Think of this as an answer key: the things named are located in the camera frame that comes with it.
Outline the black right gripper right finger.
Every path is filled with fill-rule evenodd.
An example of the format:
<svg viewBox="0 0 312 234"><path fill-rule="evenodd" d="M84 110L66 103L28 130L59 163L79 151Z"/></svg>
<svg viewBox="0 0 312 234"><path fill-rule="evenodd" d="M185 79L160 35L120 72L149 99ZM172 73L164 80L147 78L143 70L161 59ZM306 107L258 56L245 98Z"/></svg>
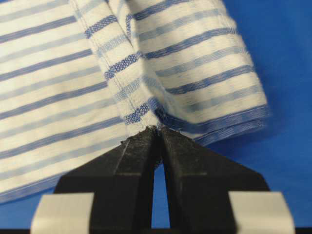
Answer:
<svg viewBox="0 0 312 234"><path fill-rule="evenodd" d="M294 222L280 192L264 177L161 129L172 234L292 234Z"/></svg>

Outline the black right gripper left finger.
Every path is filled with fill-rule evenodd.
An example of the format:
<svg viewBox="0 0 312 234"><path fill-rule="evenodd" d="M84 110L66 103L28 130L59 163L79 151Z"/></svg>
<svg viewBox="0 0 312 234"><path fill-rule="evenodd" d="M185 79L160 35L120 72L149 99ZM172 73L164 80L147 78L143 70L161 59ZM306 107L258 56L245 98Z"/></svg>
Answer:
<svg viewBox="0 0 312 234"><path fill-rule="evenodd" d="M33 234L132 234L151 225L155 127L64 174L37 207Z"/></svg>

